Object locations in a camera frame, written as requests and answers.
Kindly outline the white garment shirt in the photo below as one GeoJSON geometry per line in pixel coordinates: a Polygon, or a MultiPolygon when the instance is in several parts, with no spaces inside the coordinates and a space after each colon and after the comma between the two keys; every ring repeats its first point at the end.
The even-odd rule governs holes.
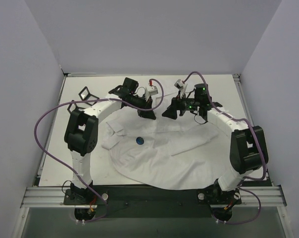
{"type": "Polygon", "coordinates": [[[164,97],[155,96],[155,120],[123,108],[106,119],[102,147],[123,176],[151,186],[171,189],[205,188],[229,167],[229,138],[214,125],[185,114],[162,117],[177,93],[173,79],[162,81],[164,97]],[[136,138],[144,139],[143,145],[136,138]]]}

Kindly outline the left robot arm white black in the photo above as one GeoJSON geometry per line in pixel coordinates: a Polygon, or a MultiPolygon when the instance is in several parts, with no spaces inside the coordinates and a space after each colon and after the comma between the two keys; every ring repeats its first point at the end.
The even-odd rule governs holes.
{"type": "Polygon", "coordinates": [[[90,173],[91,153],[98,142],[99,123],[109,115],[126,106],[137,107],[138,116],[155,120],[152,109],[152,96],[158,94],[157,87],[149,80],[142,96],[136,94],[139,83],[126,77],[122,85],[111,89],[100,102],[84,110],[71,112],[66,128],[64,141],[72,156],[72,168],[75,170],[70,189],[75,198],[82,204],[92,200],[93,180],[90,173]]]}

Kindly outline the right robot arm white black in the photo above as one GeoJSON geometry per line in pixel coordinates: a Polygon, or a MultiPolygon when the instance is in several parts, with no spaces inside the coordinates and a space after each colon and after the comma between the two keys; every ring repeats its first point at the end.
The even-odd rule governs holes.
{"type": "Polygon", "coordinates": [[[236,190],[245,179],[250,178],[253,171],[260,168],[263,169],[263,174],[259,179],[263,180],[266,177],[268,162],[263,129],[260,126],[252,126],[245,118],[236,119],[226,112],[220,103],[212,100],[206,83],[194,86],[193,97],[186,93],[187,84],[184,81],[178,80],[175,87],[178,94],[171,99],[171,104],[162,114],[163,117],[177,119],[189,111],[216,126],[230,139],[230,166],[214,182],[214,197],[236,190]]]}

